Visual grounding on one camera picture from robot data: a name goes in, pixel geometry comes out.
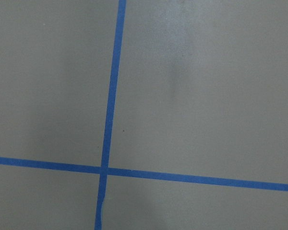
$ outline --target horizontal blue line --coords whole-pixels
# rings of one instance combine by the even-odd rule
[[[38,169],[52,169],[52,170],[79,172],[79,173],[95,173],[95,174],[100,173],[100,167],[95,166],[54,163],[47,161],[32,161],[32,160],[23,160],[23,159],[5,158],[5,157],[0,157],[0,164],[38,168]]]
[[[214,184],[222,186],[256,188],[256,189],[278,190],[288,192],[288,184],[278,184],[269,182],[244,181],[244,180],[217,178],[217,177],[192,176],[192,175],[172,174],[163,172],[157,173],[157,172],[115,169],[115,168],[109,168],[108,174],[113,176],[126,176],[126,177],[156,179],[164,181],[178,181],[178,182],[188,182],[197,184]]]
[[[23,159],[5,158],[5,157],[0,157],[0,164],[29,167],[29,168],[79,172],[79,173],[100,174],[100,167],[78,165],[78,164],[54,163],[54,162],[47,162],[47,161],[32,161],[32,160],[23,160]],[[234,180],[234,179],[225,179],[225,178],[217,178],[217,177],[192,176],[192,175],[183,175],[183,174],[173,174],[173,173],[164,173],[164,172],[160,173],[160,172],[149,172],[149,171],[116,169],[116,168],[108,168],[108,175],[155,179],[155,180],[164,180],[164,181],[187,182],[187,183],[196,183],[196,184],[213,184],[213,185],[231,186],[231,187],[277,190],[277,191],[288,192],[288,184]]]

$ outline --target floor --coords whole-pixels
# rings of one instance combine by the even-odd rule
[[[288,0],[0,1],[6,229],[288,229]]]

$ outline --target concrete floor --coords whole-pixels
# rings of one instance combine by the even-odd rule
[[[0,1],[0,157],[100,166],[117,8]],[[127,0],[109,166],[288,184],[288,0]],[[0,230],[93,229],[98,181],[0,165]],[[116,229],[288,230],[288,192],[109,176]]]

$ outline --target blue tape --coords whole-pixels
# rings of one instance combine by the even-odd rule
[[[100,169],[99,188],[98,188],[96,216],[95,216],[95,230],[101,230],[101,224],[102,224],[102,206],[103,206],[103,202],[105,199],[106,187],[107,187],[109,155],[110,155],[110,146],[111,146],[116,88],[117,88],[117,80],[118,80],[119,66],[120,66],[120,50],[121,50],[123,28],[124,28],[125,9],[126,9],[126,0],[119,0],[117,20],[116,20],[116,29],[115,29],[115,38],[114,38],[114,47],[113,47],[111,76],[110,76],[110,84],[109,84],[109,92],[108,92],[108,104],[107,104],[107,115],[106,115],[105,133],[104,133],[104,143],[103,143],[102,157],[101,157],[101,169]]]
[[[156,179],[164,181],[188,182],[197,184],[214,184],[214,185],[232,186],[232,187],[278,190],[288,192],[288,184],[244,181],[244,180],[217,178],[217,177],[192,176],[192,175],[172,174],[163,172],[157,173],[157,172],[115,169],[115,168],[108,168],[108,175]]]
[[[100,167],[78,165],[78,164],[54,163],[54,162],[47,162],[47,161],[32,161],[32,160],[23,160],[23,159],[6,158],[6,157],[0,157],[0,164],[11,165],[11,166],[22,166],[22,167],[29,167],[29,168],[38,168],[38,169],[52,169],[52,170],[61,170],[61,171],[70,171],[70,172],[79,172],[79,173],[100,174]]]

